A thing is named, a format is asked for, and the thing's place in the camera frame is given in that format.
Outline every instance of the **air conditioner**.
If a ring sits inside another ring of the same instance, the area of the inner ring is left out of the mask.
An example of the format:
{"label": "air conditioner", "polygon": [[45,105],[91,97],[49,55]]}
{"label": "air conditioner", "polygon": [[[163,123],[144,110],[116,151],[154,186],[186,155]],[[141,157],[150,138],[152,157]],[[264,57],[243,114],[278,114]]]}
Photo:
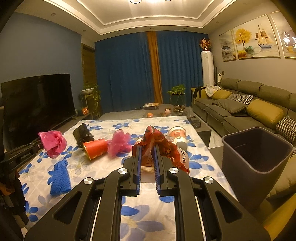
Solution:
{"label": "air conditioner", "polygon": [[213,53],[210,51],[202,51],[201,55],[202,55],[203,86],[214,85]]}

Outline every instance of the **ceiling light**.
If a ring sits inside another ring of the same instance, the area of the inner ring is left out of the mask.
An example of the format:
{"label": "ceiling light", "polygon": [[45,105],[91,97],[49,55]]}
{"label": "ceiling light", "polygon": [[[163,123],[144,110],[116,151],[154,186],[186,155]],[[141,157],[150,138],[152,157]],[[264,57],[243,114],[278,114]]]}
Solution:
{"label": "ceiling light", "polygon": [[142,0],[130,0],[131,3],[140,3]]}

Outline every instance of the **tv screen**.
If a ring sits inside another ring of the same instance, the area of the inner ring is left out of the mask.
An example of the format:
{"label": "tv screen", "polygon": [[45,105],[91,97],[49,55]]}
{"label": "tv screen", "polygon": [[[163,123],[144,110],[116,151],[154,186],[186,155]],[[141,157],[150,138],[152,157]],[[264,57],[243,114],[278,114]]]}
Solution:
{"label": "tv screen", "polygon": [[3,131],[9,149],[28,144],[75,115],[70,74],[52,74],[1,84]]}

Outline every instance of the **sofa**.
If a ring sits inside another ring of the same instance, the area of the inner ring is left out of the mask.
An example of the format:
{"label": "sofa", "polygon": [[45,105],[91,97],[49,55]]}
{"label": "sofa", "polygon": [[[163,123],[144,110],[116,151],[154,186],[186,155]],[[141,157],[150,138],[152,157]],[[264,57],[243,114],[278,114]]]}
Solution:
{"label": "sofa", "polygon": [[[253,95],[254,100],[243,111],[230,113],[217,102],[233,93]],[[192,99],[192,109],[221,136],[258,126],[284,138],[277,133],[276,124],[286,116],[296,120],[296,93],[259,82],[227,78],[221,81],[221,90],[211,98],[202,89],[197,98]],[[287,233],[296,235],[293,228],[296,222],[295,152],[296,147],[274,188],[260,208],[252,213],[268,230],[271,240],[286,241],[290,240]]]}

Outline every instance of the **floral tablecloth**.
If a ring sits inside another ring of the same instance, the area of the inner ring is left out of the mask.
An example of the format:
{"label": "floral tablecloth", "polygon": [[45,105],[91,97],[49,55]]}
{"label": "floral tablecloth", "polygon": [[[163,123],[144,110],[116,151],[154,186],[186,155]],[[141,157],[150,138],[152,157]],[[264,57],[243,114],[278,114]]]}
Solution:
{"label": "floral tablecloth", "polygon": [[[129,132],[132,137],[132,145],[135,144],[138,138],[143,136],[146,127],[149,125],[154,126],[164,134],[171,127],[182,126],[186,129],[188,140],[187,153],[190,159],[190,176],[200,179],[211,176],[234,196],[215,159],[185,116],[133,120],[85,120],[80,121],[64,134],[67,140],[67,148],[57,159],[49,158],[46,152],[42,151],[20,171],[22,190],[27,200],[26,212],[30,220],[27,228],[33,226],[62,198],[62,196],[51,197],[49,195],[52,173],[56,162],[62,159],[68,161],[67,168],[73,188],[85,177],[94,179],[106,177],[113,170],[122,167],[124,160],[131,156],[131,152],[129,154],[118,153],[113,159],[104,155],[98,157],[95,161],[88,161],[83,149],[78,148],[72,134],[83,122],[95,139],[111,139],[113,133],[118,129],[122,129],[125,133]],[[141,180],[149,179],[144,178],[144,176],[145,173],[142,172]],[[175,240],[174,198],[172,196],[159,197],[153,181],[141,183],[140,195],[137,197],[123,197],[120,229],[120,239],[122,241]]]}

